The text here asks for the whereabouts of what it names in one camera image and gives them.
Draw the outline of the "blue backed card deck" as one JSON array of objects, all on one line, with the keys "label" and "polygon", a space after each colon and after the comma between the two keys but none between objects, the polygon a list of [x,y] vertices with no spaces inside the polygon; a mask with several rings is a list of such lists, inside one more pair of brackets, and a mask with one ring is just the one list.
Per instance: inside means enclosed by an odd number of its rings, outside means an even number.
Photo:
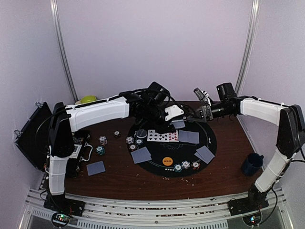
[{"label": "blue backed card deck", "polygon": [[174,126],[174,128],[176,130],[185,128],[185,121],[184,120],[172,121],[171,124]]}]

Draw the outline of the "clear dealer button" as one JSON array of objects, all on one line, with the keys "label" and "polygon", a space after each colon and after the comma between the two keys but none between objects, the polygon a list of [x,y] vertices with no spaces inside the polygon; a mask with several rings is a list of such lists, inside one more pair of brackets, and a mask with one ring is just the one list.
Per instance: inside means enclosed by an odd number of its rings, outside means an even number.
[{"label": "clear dealer button", "polygon": [[136,132],[136,137],[137,138],[140,138],[140,139],[143,139],[147,136],[147,131],[144,130],[144,129],[139,129],[137,132]]}]

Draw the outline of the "black orange 100 chip stack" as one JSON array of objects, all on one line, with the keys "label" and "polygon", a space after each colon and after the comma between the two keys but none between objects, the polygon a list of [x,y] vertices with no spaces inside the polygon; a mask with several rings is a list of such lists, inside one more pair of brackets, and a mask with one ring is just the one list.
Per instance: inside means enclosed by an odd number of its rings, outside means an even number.
[{"label": "black orange 100 chip stack", "polygon": [[120,133],[120,131],[115,131],[113,133],[113,135],[114,135],[115,138],[119,138],[121,136],[121,133]]}]

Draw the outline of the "blue white chip bottom mat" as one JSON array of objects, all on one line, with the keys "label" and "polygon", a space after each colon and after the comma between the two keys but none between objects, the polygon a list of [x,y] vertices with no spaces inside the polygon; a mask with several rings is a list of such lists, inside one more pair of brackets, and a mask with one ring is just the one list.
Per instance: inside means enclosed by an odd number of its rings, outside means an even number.
[{"label": "blue white chip bottom mat", "polygon": [[181,166],[183,169],[188,169],[191,166],[191,163],[185,160],[181,163]]}]

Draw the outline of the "orange chip bottom mat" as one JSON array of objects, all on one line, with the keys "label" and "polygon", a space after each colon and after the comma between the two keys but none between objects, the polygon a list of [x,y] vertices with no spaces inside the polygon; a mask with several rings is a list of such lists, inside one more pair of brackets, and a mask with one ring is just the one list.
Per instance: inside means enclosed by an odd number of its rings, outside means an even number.
[{"label": "orange chip bottom mat", "polygon": [[200,163],[199,162],[192,162],[192,169],[193,170],[198,170],[200,168]]}]

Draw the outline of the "orange big blind button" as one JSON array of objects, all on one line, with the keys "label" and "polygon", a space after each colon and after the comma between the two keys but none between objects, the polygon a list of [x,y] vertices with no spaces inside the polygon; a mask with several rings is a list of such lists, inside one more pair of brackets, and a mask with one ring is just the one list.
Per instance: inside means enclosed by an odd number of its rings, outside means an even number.
[{"label": "orange big blind button", "polygon": [[171,158],[171,157],[164,157],[163,159],[162,159],[162,163],[163,163],[163,165],[165,165],[165,166],[171,166],[172,164],[173,164],[173,159]]}]

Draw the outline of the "green chip bottom mat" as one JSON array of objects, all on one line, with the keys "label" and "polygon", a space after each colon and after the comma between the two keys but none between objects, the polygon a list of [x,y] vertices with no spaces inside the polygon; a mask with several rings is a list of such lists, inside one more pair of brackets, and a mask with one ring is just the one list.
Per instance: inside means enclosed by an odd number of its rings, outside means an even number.
[{"label": "green chip bottom mat", "polygon": [[175,172],[181,172],[183,168],[180,164],[176,164],[174,165],[173,169]]}]

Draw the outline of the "blue white 10 chip stack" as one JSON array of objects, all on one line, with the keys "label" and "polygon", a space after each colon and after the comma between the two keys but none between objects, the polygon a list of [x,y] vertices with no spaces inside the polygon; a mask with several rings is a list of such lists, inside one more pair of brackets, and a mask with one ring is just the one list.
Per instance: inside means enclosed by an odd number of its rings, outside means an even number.
[{"label": "blue white 10 chip stack", "polygon": [[100,144],[102,145],[102,146],[105,146],[105,145],[107,145],[107,143],[108,143],[108,139],[107,139],[107,137],[106,136],[100,136],[99,137],[99,142],[100,142]]}]

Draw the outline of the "green blue 50 chip stack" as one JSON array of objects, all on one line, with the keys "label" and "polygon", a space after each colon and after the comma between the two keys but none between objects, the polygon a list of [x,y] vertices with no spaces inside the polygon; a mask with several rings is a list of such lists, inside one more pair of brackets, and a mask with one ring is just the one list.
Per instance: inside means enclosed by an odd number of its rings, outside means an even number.
[{"label": "green blue 50 chip stack", "polygon": [[98,146],[96,148],[96,152],[97,152],[98,155],[102,156],[102,155],[105,154],[105,148],[103,146]]}]

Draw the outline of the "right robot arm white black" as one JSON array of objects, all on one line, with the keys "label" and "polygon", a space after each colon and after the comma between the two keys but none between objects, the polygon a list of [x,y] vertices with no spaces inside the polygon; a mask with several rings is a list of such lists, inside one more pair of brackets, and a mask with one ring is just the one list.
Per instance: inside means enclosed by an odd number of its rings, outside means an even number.
[{"label": "right robot arm white black", "polygon": [[246,177],[240,167],[252,151],[267,164],[274,152],[277,126],[254,117],[223,117],[208,123],[217,139],[217,155],[211,165],[183,185],[185,198],[207,198],[246,192],[255,177]]}]

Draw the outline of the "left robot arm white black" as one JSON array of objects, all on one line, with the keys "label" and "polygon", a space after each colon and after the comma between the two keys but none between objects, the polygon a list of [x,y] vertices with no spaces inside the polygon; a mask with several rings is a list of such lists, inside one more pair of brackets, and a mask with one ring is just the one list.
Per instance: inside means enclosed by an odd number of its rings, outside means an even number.
[{"label": "left robot arm white black", "polygon": [[181,104],[174,101],[166,106],[164,100],[173,101],[170,92],[152,82],[148,88],[121,92],[110,98],[84,104],[57,103],[53,113],[46,118],[48,129],[48,196],[50,204],[58,212],[64,212],[69,204],[65,198],[65,177],[68,160],[75,151],[76,139],[84,137],[87,143],[90,131],[87,127],[115,119],[134,117],[152,122],[159,132],[175,130],[171,121],[186,115]]}]

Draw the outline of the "round black poker mat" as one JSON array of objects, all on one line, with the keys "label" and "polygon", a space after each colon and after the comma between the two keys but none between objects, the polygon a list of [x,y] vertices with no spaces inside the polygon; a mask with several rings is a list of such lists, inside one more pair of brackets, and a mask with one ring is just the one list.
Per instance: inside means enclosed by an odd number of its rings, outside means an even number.
[{"label": "round black poker mat", "polygon": [[[159,175],[162,177],[186,177],[191,176],[195,173],[198,173],[199,171],[203,170],[208,166],[205,162],[203,162],[200,158],[195,156],[195,152],[198,148],[201,148],[202,146],[206,146],[209,148],[209,150],[215,155],[217,150],[217,141],[215,134],[212,130],[212,128],[207,123],[202,122],[188,122],[185,121],[185,128],[182,128],[181,130],[184,131],[191,131],[191,132],[198,132],[200,137],[200,143],[199,144],[192,144],[192,143],[183,143],[183,142],[149,142],[147,141],[147,136],[143,139],[143,143],[141,145],[138,145],[136,143],[137,138],[136,132],[139,129],[144,129],[148,132],[149,129],[155,130],[153,127],[150,127],[150,125],[147,122],[142,122],[139,125],[134,124],[128,134],[128,136],[131,136],[134,138],[134,143],[132,145],[136,145],[136,149],[140,149],[143,147],[147,147],[151,154],[151,160],[139,163],[138,165],[145,169],[148,172],[151,172],[155,175]],[[171,157],[173,159],[173,164],[171,166],[165,166],[162,163],[162,159],[164,157]],[[191,166],[188,169],[182,169],[181,172],[175,172],[173,167],[176,164],[180,164],[183,161],[189,161],[191,163]],[[192,169],[192,162],[199,162],[200,168],[198,170]]]}]

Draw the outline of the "green plastic bowl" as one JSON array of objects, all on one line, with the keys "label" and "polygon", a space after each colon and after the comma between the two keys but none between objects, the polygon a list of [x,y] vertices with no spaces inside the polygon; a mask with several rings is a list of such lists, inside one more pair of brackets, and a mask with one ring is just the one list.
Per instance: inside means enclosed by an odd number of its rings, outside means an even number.
[{"label": "green plastic bowl", "polygon": [[81,103],[81,104],[85,104],[85,103],[91,103],[91,102],[95,102],[95,101],[97,101],[96,96],[94,96],[94,95],[88,95],[88,96],[83,97],[83,98],[80,100],[80,103]]}]

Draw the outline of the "dark blue mug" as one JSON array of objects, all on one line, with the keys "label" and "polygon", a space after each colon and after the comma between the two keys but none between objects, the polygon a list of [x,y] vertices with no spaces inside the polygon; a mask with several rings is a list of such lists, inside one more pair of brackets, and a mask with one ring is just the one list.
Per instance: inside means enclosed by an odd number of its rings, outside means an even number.
[{"label": "dark blue mug", "polygon": [[264,156],[250,153],[241,166],[241,172],[247,176],[253,176],[263,166]]}]

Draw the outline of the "boxed card deck white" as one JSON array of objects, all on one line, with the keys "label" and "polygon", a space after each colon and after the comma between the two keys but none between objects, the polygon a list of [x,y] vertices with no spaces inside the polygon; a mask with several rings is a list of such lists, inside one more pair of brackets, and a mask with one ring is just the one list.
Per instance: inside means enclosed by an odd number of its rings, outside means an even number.
[{"label": "boxed card deck white", "polygon": [[78,156],[79,156],[79,153],[80,153],[80,151],[81,151],[81,147],[82,147],[82,145],[75,144],[75,145],[74,145],[74,151],[73,151],[72,154],[69,156],[69,158],[71,158],[71,159],[77,159]]}]

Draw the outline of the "black poker set case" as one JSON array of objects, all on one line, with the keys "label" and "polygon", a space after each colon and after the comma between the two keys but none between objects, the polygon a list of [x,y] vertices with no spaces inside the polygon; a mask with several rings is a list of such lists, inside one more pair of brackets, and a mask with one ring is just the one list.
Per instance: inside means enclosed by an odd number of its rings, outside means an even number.
[{"label": "black poker set case", "polygon": [[[49,125],[51,110],[46,102],[36,103],[36,110],[28,119],[24,127],[14,130],[15,145],[26,156],[31,164],[38,170],[44,171],[47,162],[49,146]],[[81,168],[81,163],[85,161],[85,149],[90,146],[89,140],[91,132],[80,130],[72,135],[74,144],[82,145],[77,159],[69,158],[66,167],[66,176],[76,178]]]}]

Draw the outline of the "aluminium front rail frame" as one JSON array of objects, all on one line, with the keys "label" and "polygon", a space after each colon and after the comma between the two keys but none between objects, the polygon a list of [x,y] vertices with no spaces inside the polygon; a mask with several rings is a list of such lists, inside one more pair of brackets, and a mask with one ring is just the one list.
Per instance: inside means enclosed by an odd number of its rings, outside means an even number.
[{"label": "aluminium front rail frame", "polygon": [[[259,227],[244,220],[254,212],[233,216],[228,201],[246,197],[246,193],[182,200],[119,200],[66,194],[85,203],[81,217],[74,216],[63,229],[293,229],[285,196],[278,188],[273,214]],[[43,207],[42,188],[30,189],[18,229],[55,229],[53,211]]]}]

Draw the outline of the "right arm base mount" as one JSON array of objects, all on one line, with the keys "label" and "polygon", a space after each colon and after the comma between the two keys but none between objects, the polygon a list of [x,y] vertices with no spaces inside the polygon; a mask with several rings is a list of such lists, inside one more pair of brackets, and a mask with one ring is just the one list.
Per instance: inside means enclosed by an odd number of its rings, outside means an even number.
[{"label": "right arm base mount", "polygon": [[269,206],[266,200],[268,192],[260,192],[256,187],[248,190],[247,197],[231,199],[228,201],[228,208],[231,216],[257,211]]}]

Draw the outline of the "right aluminium frame post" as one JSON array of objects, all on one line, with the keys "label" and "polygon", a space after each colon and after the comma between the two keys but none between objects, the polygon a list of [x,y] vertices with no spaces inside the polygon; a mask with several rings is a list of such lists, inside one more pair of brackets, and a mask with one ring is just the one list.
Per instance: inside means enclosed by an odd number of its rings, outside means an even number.
[{"label": "right aluminium frame post", "polygon": [[250,19],[248,24],[247,37],[245,40],[244,53],[241,61],[241,66],[239,69],[239,74],[237,77],[235,92],[238,95],[241,95],[243,92],[244,84],[247,77],[247,72],[250,66],[250,56],[252,49],[254,47],[256,31],[259,20],[259,11],[260,11],[260,0],[253,0],[251,6]]}]

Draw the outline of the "aluminium frame post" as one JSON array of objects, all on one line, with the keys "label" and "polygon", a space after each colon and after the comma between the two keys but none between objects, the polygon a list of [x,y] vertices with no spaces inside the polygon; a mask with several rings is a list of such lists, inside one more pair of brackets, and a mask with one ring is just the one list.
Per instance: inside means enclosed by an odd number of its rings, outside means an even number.
[{"label": "aluminium frame post", "polygon": [[77,96],[76,88],[75,88],[75,85],[74,85],[74,82],[72,79],[71,70],[70,70],[70,66],[69,66],[69,62],[68,62],[68,57],[67,57],[67,53],[65,50],[57,0],[50,0],[50,7],[51,7],[51,15],[52,15],[53,23],[54,23],[57,43],[58,43],[59,52],[60,52],[61,63],[62,63],[63,70],[64,70],[64,76],[67,80],[68,88],[72,95],[72,98],[73,98],[74,102],[77,102],[78,96]]},{"label": "aluminium frame post", "polygon": [[245,40],[244,53],[241,61],[241,66],[239,69],[239,74],[237,77],[235,92],[238,95],[241,95],[243,92],[244,84],[247,77],[247,72],[250,66],[250,56],[252,49],[254,47],[256,31],[259,20],[259,11],[260,11],[260,0],[253,0],[251,6],[250,19],[248,24],[247,37]]}]

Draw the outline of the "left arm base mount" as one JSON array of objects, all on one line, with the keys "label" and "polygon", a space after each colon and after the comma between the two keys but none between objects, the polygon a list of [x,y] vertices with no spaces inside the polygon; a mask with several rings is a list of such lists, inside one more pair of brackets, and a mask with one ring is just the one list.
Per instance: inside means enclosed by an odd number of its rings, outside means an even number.
[{"label": "left arm base mount", "polygon": [[47,190],[47,197],[44,201],[45,208],[64,213],[69,216],[81,217],[84,212],[85,203],[83,201],[69,199],[65,197],[65,193],[61,195],[52,195]]}]

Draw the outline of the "left aluminium frame post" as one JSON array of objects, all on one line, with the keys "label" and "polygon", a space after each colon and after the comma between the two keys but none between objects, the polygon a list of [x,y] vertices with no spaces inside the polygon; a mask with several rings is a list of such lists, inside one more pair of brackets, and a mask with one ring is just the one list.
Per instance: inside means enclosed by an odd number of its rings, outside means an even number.
[{"label": "left aluminium frame post", "polygon": [[60,52],[61,63],[62,63],[63,70],[64,70],[64,76],[67,80],[68,88],[72,95],[72,98],[73,98],[74,102],[77,102],[78,96],[77,96],[76,88],[75,88],[75,85],[74,85],[74,82],[72,79],[71,70],[70,70],[70,66],[69,66],[69,62],[68,62],[68,57],[67,57],[67,53],[65,50],[57,0],[50,0],[50,7],[51,7],[51,15],[52,15],[53,23],[54,23],[57,43],[58,43],[59,52]]}]

